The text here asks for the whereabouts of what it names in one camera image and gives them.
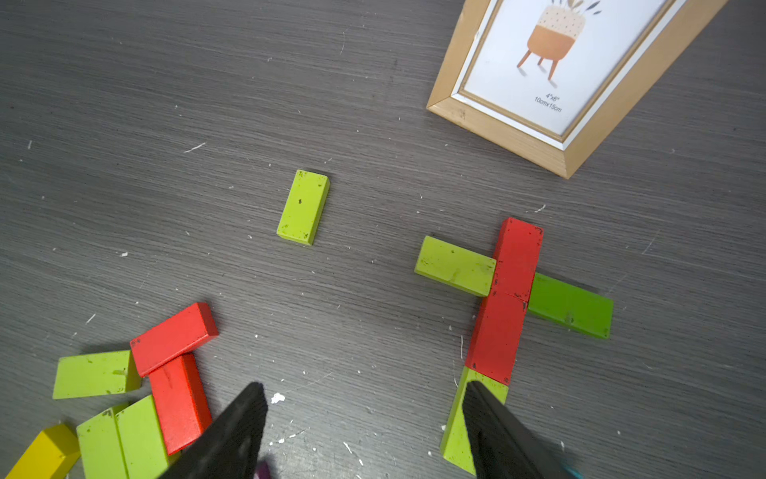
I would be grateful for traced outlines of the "dark green block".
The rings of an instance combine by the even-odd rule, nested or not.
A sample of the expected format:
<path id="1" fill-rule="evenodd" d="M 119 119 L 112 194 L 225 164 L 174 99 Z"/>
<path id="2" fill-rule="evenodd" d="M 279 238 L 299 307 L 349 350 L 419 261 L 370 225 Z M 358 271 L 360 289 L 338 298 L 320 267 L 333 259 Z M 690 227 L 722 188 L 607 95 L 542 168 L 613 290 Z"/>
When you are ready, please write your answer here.
<path id="1" fill-rule="evenodd" d="M 608 339 L 614 301 L 536 273 L 528 312 L 573 331 Z"/>

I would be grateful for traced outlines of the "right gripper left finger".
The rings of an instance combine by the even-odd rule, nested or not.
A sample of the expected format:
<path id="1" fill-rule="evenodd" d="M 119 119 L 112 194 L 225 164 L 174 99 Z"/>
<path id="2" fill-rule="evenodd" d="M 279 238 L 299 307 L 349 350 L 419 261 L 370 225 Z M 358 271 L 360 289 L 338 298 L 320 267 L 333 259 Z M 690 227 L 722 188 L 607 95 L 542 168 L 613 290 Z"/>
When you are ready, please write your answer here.
<path id="1" fill-rule="evenodd" d="M 255 478 L 265 419 L 263 385 L 249 383 L 161 479 Z"/>

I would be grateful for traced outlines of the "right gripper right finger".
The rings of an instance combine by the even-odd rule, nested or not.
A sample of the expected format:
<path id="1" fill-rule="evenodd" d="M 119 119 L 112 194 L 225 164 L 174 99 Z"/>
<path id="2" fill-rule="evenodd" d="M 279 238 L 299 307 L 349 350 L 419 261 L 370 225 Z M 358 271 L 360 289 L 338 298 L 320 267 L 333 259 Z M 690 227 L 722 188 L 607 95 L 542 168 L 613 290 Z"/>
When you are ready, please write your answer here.
<path id="1" fill-rule="evenodd" d="M 479 381 L 463 402 L 478 478 L 566 479 L 572 472 Z"/>

